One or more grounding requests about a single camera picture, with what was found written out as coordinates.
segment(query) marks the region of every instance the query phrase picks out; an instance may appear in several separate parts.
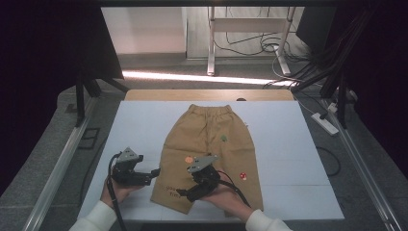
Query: white desk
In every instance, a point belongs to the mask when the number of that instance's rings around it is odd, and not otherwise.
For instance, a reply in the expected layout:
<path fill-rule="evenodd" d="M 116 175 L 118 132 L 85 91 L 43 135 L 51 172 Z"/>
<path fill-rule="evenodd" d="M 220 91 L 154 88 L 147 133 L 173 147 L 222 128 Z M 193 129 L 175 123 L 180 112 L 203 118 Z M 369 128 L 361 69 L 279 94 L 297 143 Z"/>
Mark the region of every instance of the white desk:
<path fill-rule="evenodd" d="M 265 213 L 271 218 L 344 218 L 296 101 L 123 101 L 102 153 L 79 218 L 99 199 L 110 159 L 130 146 L 144 155 L 136 171 L 157 168 L 165 138 L 194 103 L 225 106 L 248 124 L 254 141 Z M 131 194 L 120 209 L 124 219 L 140 221 L 230 222 L 212 204 L 196 201 L 184 215 L 151 202 L 153 187 Z"/>

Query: khaki pants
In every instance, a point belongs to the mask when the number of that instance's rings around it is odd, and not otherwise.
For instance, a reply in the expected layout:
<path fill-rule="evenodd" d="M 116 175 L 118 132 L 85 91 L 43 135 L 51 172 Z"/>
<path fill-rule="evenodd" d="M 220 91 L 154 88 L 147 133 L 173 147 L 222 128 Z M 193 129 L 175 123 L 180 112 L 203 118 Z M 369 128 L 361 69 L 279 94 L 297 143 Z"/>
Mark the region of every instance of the khaki pants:
<path fill-rule="evenodd" d="M 230 106 L 190 105 L 178 119 L 166 138 L 161 173 L 151 200 L 187 214 L 192 203 L 176 190 L 188 190 L 196 185 L 187 167 L 192 158 L 209 153 L 218 155 L 214 167 L 222 168 L 232 178 L 251 207 L 263 210 L 255 147 L 245 124 Z"/>

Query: strip of sunlight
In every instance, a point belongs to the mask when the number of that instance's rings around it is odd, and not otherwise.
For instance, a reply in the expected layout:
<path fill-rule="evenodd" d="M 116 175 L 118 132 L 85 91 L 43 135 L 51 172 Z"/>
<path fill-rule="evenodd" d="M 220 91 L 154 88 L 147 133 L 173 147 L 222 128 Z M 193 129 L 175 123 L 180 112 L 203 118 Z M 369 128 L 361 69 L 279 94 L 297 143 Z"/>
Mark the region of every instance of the strip of sunlight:
<path fill-rule="evenodd" d="M 204 75 L 180 75 L 180 74 L 163 74 L 163 73 L 148 73 L 140 71 L 122 71 L 123 77 L 129 79 L 154 79 L 154 80 L 181 80 L 181 81 L 201 81 L 201 82 L 216 82 L 216 83 L 234 83 L 234 84 L 252 84 L 265 85 L 270 84 L 273 80 L 268 79 L 249 79 L 249 78 L 234 78 L 234 77 L 210 77 Z M 276 86 L 289 86 L 293 81 L 282 81 L 274 83 Z"/>

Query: power strip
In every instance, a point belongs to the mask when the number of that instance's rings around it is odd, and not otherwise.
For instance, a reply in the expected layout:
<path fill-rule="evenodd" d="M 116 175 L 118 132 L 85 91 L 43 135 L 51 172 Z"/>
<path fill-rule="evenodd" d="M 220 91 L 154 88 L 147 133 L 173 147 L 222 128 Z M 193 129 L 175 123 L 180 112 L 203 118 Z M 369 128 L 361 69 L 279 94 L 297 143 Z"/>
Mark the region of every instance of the power strip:
<path fill-rule="evenodd" d="M 337 128 L 335 128 L 329 121 L 327 121 L 325 118 L 321 119 L 319 113 L 313 114 L 312 119 L 314 119 L 324 130 L 326 130 L 330 136 L 334 136 L 339 133 L 339 130 L 337 130 Z"/>

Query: gray carpet floor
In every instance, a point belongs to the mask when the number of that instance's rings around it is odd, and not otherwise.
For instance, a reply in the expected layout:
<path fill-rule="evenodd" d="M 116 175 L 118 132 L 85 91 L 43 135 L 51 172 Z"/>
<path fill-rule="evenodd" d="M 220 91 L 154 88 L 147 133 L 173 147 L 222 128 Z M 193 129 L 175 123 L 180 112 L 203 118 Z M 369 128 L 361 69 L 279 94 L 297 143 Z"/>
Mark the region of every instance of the gray carpet floor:
<path fill-rule="evenodd" d="M 271 70 L 270 61 L 219 61 L 217 75 L 238 78 L 277 79 Z M 134 68 L 122 62 L 124 69 Z M 291 64 L 293 71 L 303 64 Z M 157 61 L 154 65 L 136 66 L 140 71 L 172 74 L 205 75 L 206 65 L 200 61 L 183 61 L 182 64 L 168 64 Z M 119 83 L 130 89 L 262 89 L 262 85 L 193 82 L 174 80 L 125 79 Z M 89 121 L 88 131 L 83 136 L 64 180 L 57 191 L 52 205 L 40 230 L 68 230 L 75 222 L 81 201 L 88 189 L 93 172 L 103 150 L 115 119 L 115 112 L 125 93 L 98 81 L 103 90 Z M 265 90 L 280 87 L 267 86 Z M 312 86 L 297 93 L 295 97 L 302 105 L 302 112 L 309 126 L 316 146 L 330 150 L 341 163 L 338 174 L 329 177 L 344 220 L 291 220 L 288 225 L 293 230 L 387 230 L 372 200 L 357 173 L 355 166 L 345 151 L 339 137 L 330 137 L 311 119 L 311 112 L 322 112 L 319 105 L 319 86 Z M 0 230 L 21 230 L 30 215 L 41 190 L 54 165 L 60 157 L 64 145 L 76 122 L 75 88 L 63 91 L 58 99 L 58 109 L 29 160 L 20 170 L 12 184 L 0 198 Z M 353 111 L 353 105 L 346 107 L 347 130 L 357 144 L 365 161 L 393 206 L 399 220 L 408 227 L 408 181 L 395 163 L 375 140 Z M 319 155 L 327 172 L 337 169 L 336 161 L 322 149 Z M 244 230 L 242 224 L 154 224 L 129 223 L 129 230 Z M 120 230 L 115 224 L 112 230 Z"/>

